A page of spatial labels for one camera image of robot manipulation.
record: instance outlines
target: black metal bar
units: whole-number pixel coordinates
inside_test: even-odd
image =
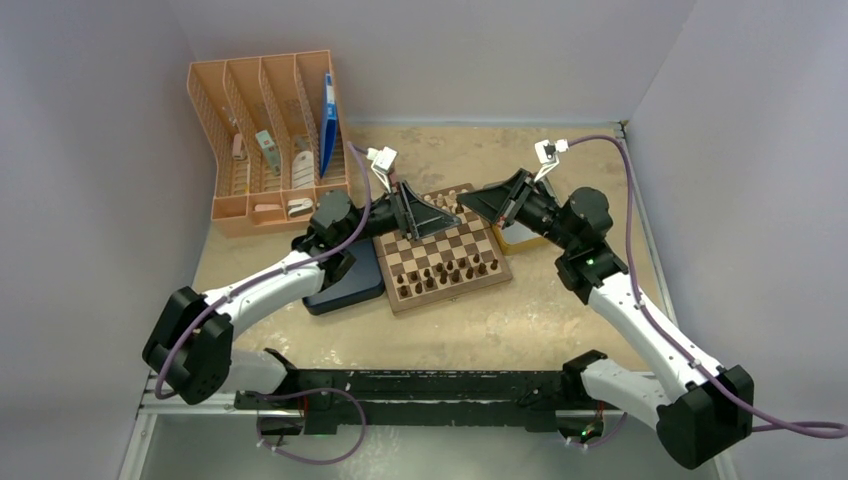
[[[596,402],[566,388],[561,371],[294,369],[277,394],[334,387],[353,395],[371,425],[513,426],[558,430],[556,411],[594,409]],[[304,433],[332,434],[357,425],[359,414],[340,395],[311,395]],[[238,394],[236,409],[297,408],[294,400],[268,402]]]

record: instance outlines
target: small box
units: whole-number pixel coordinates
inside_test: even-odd
[[[233,137],[233,160],[244,160],[247,158],[247,148],[244,146],[244,138],[240,133]]]
[[[268,130],[262,130],[256,134],[256,141],[259,142],[259,148],[262,149],[262,156],[265,157],[265,161],[268,162],[271,171],[279,177],[282,169],[282,158],[280,157],[280,150],[277,148],[277,144],[271,138],[271,134],[268,133]]]

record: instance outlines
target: dark blue case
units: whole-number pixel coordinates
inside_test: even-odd
[[[300,236],[292,240],[292,248],[303,239]],[[310,314],[321,315],[356,305],[379,297],[386,291],[374,242],[370,239],[360,240],[347,247],[347,251],[356,258],[347,274],[332,287],[303,299],[303,305]]]

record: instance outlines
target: white bracket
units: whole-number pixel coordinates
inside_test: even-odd
[[[397,152],[389,147],[383,147],[382,150],[376,148],[368,149],[368,160],[371,160],[371,171],[383,184],[387,192],[392,191],[392,184],[389,182],[389,175],[395,171],[395,157]]]
[[[615,405],[654,430],[659,422],[657,407],[671,403],[658,380],[626,370],[610,359],[593,362],[580,378],[590,397]]]
[[[568,142],[564,139],[557,140],[556,143],[551,143],[550,140],[542,140],[541,142],[536,142],[534,147],[536,149],[536,157],[539,158],[539,163],[542,164],[542,168],[539,169],[539,173],[533,179],[533,182],[538,182],[559,165],[559,154],[565,153],[568,150]]]

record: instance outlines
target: orange desk organizer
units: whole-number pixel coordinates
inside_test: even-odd
[[[324,74],[335,84],[340,139],[323,178],[319,178],[319,137]],[[329,51],[195,62],[188,93],[212,151],[218,173],[212,223],[227,237],[305,229],[310,215],[289,218],[286,204],[308,198],[313,205],[330,190],[350,194],[351,153],[339,82]],[[282,173],[271,173],[256,141],[267,130],[280,149]],[[246,159],[233,158],[233,138],[242,135]],[[315,159],[315,186],[292,189],[292,161],[309,150]]]

